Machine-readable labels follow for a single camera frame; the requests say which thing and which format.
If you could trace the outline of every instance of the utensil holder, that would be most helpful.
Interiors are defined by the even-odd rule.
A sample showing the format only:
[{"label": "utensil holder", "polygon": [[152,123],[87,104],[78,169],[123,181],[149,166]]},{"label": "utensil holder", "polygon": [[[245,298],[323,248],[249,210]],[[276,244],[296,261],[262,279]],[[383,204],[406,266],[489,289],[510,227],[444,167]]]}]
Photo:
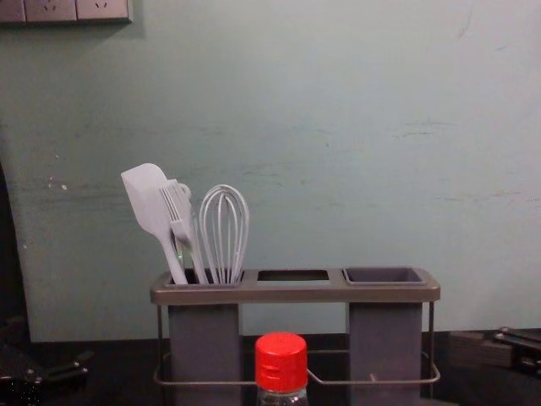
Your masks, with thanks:
[{"label": "utensil holder", "polygon": [[[242,381],[239,305],[247,303],[347,303],[350,379],[309,375],[320,385],[350,387],[351,406],[419,406],[419,386],[440,379],[433,362],[440,285],[422,269],[250,270],[235,285],[175,285],[165,273],[150,289],[150,299],[158,308],[155,381],[162,389],[174,388],[175,406],[241,405],[241,386],[255,384]],[[424,379],[423,303],[429,303],[430,337],[430,373]],[[165,380],[162,306],[168,308],[172,381]]]}]

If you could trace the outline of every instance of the metal frame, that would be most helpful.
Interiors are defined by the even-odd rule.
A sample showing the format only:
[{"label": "metal frame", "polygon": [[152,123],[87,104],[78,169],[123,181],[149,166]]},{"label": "metal frame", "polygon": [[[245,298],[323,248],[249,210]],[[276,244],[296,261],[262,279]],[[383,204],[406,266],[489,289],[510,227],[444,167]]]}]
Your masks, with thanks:
[{"label": "metal frame", "polygon": [[[161,314],[161,305],[157,305],[158,313],[158,366],[154,372],[154,382],[161,387],[162,405],[166,406],[166,387],[209,387],[209,386],[255,386],[255,381],[166,381],[164,374],[164,361],[170,354],[163,353],[163,322]],[[309,353],[327,354],[327,353],[346,353],[347,350],[316,350]],[[428,358],[430,365],[429,378],[417,380],[398,380],[398,381],[380,381],[376,376],[371,375],[370,381],[325,381],[319,378],[314,372],[308,370],[309,376],[316,383],[323,386],[383,386],[383,385],[403,385],[418,386],[430,385],[430,398],[433,397],[434,383],[440,380],[441,374],[434,363],[434,302],[429,302],[429,351],[423,353]]]},{"label": "metal frame", "polygon": [[[440,285],[424,269],[403,267],[422,283],[351,283],[344,272],[381,272],[389,268],[321,268],[291,270],[245,270],[238,284],[172,284],[164,272],[150,288],[154,305],[194,306],[243,303],[428,303],[440,299]],[[260,279],[261,274],[276,279]],[[325,280],[325,285],[280,286],[265,281]]]}]

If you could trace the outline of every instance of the wall outlet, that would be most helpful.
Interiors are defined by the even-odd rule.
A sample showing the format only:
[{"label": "wall outlet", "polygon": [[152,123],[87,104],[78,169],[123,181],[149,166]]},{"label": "wall outlet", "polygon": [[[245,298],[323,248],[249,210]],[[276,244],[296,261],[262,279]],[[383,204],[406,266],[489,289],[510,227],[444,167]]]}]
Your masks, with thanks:
[{"label": "wall outlet", "polygon": [[0,0],[0,23],[24,23],[25,21],[23,0]]},{"label": "wall outlet", "polygon": [[75,0],[25,0],[26,21],[76,21]]},{"label": "wall outlet", "polygon": [[80,20],[125,20],[129,18],[128,0],[77,0],[77,18]]}]

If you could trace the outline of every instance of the red cap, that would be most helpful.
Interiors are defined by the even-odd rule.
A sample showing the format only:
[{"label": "red cap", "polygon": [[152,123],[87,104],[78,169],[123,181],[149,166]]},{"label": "red cap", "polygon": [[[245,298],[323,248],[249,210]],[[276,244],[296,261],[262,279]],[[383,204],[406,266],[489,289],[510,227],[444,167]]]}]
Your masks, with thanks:
[{"label": "red cap", "polygon": [[294,392],[308,382],[306,342],[297,334],[273,332],[255,343],[255,380],[272,392]]}]

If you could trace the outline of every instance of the plastic bottle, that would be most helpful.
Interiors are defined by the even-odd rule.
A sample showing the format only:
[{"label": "plastic bottle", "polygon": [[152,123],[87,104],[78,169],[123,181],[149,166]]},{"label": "plastic bottle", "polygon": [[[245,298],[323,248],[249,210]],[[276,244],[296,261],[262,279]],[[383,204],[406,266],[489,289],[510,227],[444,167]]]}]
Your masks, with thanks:
[{"label": "plastic bottle", "polygon": [[257,406],[308,406],[306,342],[297,334],[273,332],[255,344]]}]

